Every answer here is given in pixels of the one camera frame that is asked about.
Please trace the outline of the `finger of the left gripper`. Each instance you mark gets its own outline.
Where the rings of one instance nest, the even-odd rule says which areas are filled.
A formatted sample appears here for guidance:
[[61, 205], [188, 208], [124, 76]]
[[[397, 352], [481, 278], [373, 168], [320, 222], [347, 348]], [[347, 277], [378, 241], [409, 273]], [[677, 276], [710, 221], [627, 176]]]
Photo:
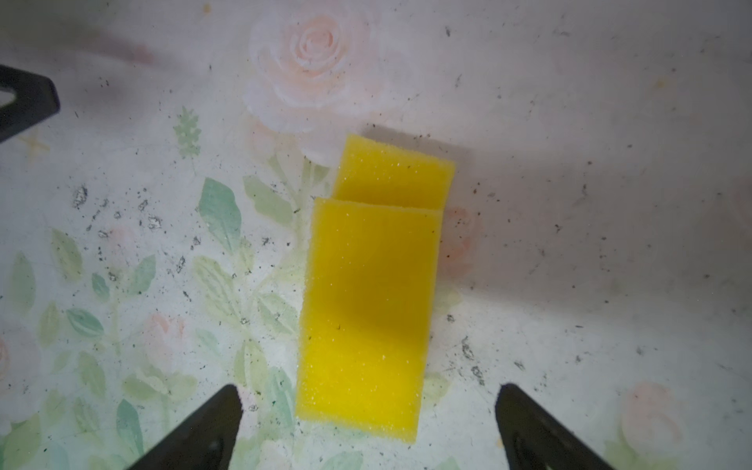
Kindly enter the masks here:
[[60, 112], [57, 88], [46, 76], [1, 66], [1, 90], [14, 95], [1, 106], [1, 142]]

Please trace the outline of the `yellow top stack sponge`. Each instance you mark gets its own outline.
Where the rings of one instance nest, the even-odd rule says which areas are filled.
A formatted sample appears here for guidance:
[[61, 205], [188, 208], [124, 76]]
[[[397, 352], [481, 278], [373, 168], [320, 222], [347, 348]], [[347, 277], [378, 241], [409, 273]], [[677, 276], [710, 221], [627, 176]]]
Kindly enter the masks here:
[[442, 224], [441, 211], [315, 202], [297, 417], [415, 442]]

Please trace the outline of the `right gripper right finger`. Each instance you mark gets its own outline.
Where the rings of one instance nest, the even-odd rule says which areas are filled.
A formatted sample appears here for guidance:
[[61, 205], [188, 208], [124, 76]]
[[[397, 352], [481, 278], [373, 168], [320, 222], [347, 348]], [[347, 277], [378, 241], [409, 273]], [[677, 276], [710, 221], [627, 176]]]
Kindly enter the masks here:
[[495, 420], [511, 470], [612, 470], [602, 457], [513, 383], [501, 386]]

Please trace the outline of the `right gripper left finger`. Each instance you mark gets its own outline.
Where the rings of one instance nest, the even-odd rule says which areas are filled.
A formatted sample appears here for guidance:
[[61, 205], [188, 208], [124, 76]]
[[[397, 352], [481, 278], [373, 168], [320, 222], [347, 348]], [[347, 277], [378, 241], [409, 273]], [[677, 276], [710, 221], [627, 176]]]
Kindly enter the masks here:
[[227, 384], [130, 469], [228, 469], [242, 416], [238, 390]]

